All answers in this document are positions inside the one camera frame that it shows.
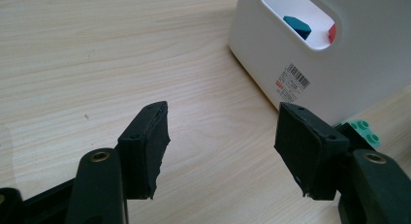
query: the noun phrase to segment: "wooden table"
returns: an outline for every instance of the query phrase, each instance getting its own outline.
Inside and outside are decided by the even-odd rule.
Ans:
[[[273,149],[278,113],[229,50],[237,0],[0,0],[0,187],[24,199],[169,102],[153,201],[130,223],[339,223]],[[411,176],[411,87],[359,114]]]

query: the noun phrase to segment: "teal plastic piece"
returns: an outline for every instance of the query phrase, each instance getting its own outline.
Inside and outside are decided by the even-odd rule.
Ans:
[[[308,24],[302,22],[301,20],[291,17],[291,16],[284,16],[284,21],[290,25],[303,39],[307,39],[309,34],[311,33],[311,28]]]
[[[368,122],[363,119],[347,121],[372,147],[381,146],[380,138],[369,128]]]

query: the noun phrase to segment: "red object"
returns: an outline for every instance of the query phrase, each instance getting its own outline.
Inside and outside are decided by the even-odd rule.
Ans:
[[[336,27],[335,27],[335,24],[333,24],[332,27],[329,30],[330,43],[332,43],[333,40],[335,39],[335,35],[336,35]]]

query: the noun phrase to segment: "white container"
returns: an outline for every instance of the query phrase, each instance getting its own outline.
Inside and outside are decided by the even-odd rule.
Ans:
[[[284,16],[310,25],[306,41]],[[333,125],[411,83],[410,32],[411,0],[238,0],[229,45],[276,107]]]

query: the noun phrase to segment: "barcode label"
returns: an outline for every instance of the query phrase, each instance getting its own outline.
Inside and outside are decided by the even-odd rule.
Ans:
[[[302,92],[310,85],[307,77],[291,63],[285,68],[280,78],[275,82],[276,91],[281,98],[289,103],[293,103],[299,98]]]

